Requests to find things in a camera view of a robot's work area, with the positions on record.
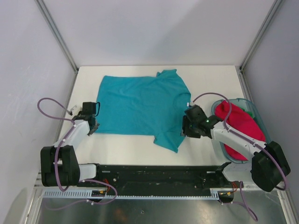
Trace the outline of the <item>teal t-shirt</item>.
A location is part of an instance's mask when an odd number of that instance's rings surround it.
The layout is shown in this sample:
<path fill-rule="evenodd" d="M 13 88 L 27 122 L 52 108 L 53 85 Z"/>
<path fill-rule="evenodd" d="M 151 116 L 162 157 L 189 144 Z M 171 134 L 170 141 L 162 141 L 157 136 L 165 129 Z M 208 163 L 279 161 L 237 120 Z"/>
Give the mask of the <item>teal t-shirt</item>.
<path fill-rule="evenodd" d="M 176 70 L 154 77 L 104 76 L 97 101 L 97 133 L 153 136 L 154 144 L 178 152 L 191 93 Z"/>

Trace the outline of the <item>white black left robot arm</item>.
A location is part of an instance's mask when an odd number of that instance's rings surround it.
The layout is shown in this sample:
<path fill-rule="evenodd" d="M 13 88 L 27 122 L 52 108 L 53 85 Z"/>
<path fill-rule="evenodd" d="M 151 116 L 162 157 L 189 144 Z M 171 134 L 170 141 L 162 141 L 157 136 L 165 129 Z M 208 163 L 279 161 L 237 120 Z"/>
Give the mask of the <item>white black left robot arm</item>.
<path fill-rule="evenodd" d="M 105 185 L 107 189 L 117 188 L 129 181 L 130 175 L 165 174 L 163 166 L 151 164 L 100 164 L 100 153 L 107 158 L 119 159 L 130 157 L 148 148 L 148 137 L 126 137 L 120 135 L 104 135 L 96 133 L 100 126 L 96 115 L 100 105 L 84 102 L 83 109 L 69 120 L 70 129 L 54 145 L 41 149 L 41 181 L 45 187 L 59 187 L 66 191 L 69 187 L 98 187 Z"/>

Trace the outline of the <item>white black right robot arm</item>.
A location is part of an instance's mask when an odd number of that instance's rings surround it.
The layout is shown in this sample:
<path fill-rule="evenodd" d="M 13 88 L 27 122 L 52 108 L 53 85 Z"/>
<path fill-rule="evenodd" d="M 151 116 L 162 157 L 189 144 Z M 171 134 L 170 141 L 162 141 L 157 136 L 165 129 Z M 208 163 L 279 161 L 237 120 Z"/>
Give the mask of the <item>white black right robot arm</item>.
<path fill-rule="evenodd" d="M 260 189 L 287 190 L 290 167 L 281 146 L 272 141 L 266 143 L 236 130 L 226 120 L 212 115 L 207 117 L 201 107 L 193 105 L 185 110 L 182 135 L 190 138 L 209 137 L 227 145 L 247 159 L 246 163 L 228 162 L 216 174 L 220 187 L 231 182 L 250 182 Z"/>

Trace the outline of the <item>green t-shirt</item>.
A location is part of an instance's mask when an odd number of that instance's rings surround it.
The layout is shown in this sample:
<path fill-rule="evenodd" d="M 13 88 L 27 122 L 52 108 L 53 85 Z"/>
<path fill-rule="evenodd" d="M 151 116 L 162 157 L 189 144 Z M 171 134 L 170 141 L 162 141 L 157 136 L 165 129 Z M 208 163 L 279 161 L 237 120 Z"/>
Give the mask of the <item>green t-shirt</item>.
<path fill-rule="evenodd" d="M 246 111 L 246 113 L 247 113 L 251 118 L 254 118 L 254 117 L 255 117 L 254 114 L 253 114 L 252 112 L 250 112 L 250 111 Z"/>

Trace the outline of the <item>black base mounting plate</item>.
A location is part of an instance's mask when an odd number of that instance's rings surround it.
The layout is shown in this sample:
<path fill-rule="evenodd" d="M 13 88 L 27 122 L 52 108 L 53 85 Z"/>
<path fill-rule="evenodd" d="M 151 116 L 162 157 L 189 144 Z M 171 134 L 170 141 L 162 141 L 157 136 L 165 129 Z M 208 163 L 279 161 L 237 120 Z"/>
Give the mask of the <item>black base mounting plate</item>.
<path fill-rule="evenodd" d="M 210 189 L 239 187 L 238 181 L 229 181 L 221 166 L 133 166 L 97 165 L 95 178 L 81 182 L 78 187 L 102 187 L 108 183 L 117 194 L 193 196 L 203 195 Z"/>

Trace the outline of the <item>right aluminium corner post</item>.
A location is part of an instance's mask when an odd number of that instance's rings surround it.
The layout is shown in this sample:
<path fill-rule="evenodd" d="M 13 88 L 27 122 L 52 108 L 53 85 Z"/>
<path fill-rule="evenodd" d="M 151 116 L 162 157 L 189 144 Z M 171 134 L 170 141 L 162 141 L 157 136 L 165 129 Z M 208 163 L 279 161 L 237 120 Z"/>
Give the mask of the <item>right aluminium corner post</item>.
<path fill-rule="evenodd" d="M 241 72 L 244 71 L 247 64 L 249 63 L 250 59 L 254 55 L 257 47 L 259 46 L 260 42 L 262 41 L 264 35 L 266 34 L 267 30 L 269 29 L 270 25 L 274 21 L 276 15 L 280 11 L 280 8 L 283 6 L 285 0 L 275 0 L 270 7 L 270 10 L 268 11 L 264 21 L 262 22 L 261 27 L 259 28 L 252 44 L 250 45 L 249 50 L 247 51 L 244 59 L 241 62 L 241 65 L 239 66 L 239 69 Z"/>

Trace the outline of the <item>aluminium corner post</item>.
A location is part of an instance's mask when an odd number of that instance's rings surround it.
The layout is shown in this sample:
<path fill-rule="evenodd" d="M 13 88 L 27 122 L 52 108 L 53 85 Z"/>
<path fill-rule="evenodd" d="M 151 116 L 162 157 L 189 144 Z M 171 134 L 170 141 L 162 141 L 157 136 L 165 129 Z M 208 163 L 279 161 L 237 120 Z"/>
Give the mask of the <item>aluminium corner post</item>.
<path fill-rule="evenodd" d="M 41 15 L 43 16 L 44 20 L 46 21 L 51 33 L 53 34 L 56 42 L 58 43 L 63 55 L 65 56 L 67 62 L 71 66 L 72 70 L 77 73 L 79 68 L 76 65 L 69 48 L 67 47 L 67 44 L 61 35 L 61 32 L 59 31 L 58 26 L 56 25 L 55 20 L 53 19 L 48 7 L 46 6 L 45 2 L 43 0 L 35 0 L 35 3 L 38 7 L 38 9 L 41 12 Z"/>
<path fill-rule="evenodd" d="M 249 50 L 247 51 L 244 59 L 241 62 L 241 65 L 239 66 L 239 69 L 241 72 L 244 71 L 247 64 L 249 63 L 250 59 L 254 55 L 257 47 L 259 46 L 260 42 L 262 41 L 264 35 L 266 34 L 267 30 L 269 29 L 270 25 L 274 21 L 276 15 L 280 11 L 280 8 L 283 6 L 285 0 L 275 0 L 270 7 L 270 10 L 268 11 L 264 21 L 262 22 L 261 27 L 259 28 L 252 44 L 250 45 Z"/>

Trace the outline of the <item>aluminium frame rail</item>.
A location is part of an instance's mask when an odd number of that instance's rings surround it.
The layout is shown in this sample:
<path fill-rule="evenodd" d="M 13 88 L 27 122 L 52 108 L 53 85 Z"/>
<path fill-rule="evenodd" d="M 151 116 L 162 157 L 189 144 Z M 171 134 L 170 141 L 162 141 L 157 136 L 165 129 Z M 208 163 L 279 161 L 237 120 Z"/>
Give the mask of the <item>aluminium frame rail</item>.
<path fill-rule="evenodd" d="M 35 181 L 35 184 L 34 184 L 34 188 L 36 188 L 36 189 L 44 189 L 45 188 L 43 183 L 42 183 L 41 170 L 37 174 L 36 181 Z"/>

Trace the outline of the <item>left aluminium corner post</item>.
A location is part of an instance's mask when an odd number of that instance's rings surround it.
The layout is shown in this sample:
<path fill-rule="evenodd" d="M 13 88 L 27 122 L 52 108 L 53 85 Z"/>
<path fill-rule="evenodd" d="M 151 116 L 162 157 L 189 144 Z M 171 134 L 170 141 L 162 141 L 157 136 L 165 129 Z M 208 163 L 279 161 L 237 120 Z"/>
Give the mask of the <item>left aluminium corner post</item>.
<path fill-rule="evenodd" d="M 67 44 L 61 35 L 61 32 L 59 31 L 58 26 L 56 25 L 55 20 L 53 19 L 48 7 L 46 6 L 45 2 L 43 0 L 35 0 L 35 3 L 38 7 L 38 9 L 41 12 L 41 15 L 43 16 L 44 20 L 46 21 L 51 33 L 53 34 L 56 42 L 58 43 L 63 55 L 65 56 L 67 62 L 71 66 L 72 70 L 77 73 L 79 68 L 76 65 L 69 48 L 67 47 Z"/>

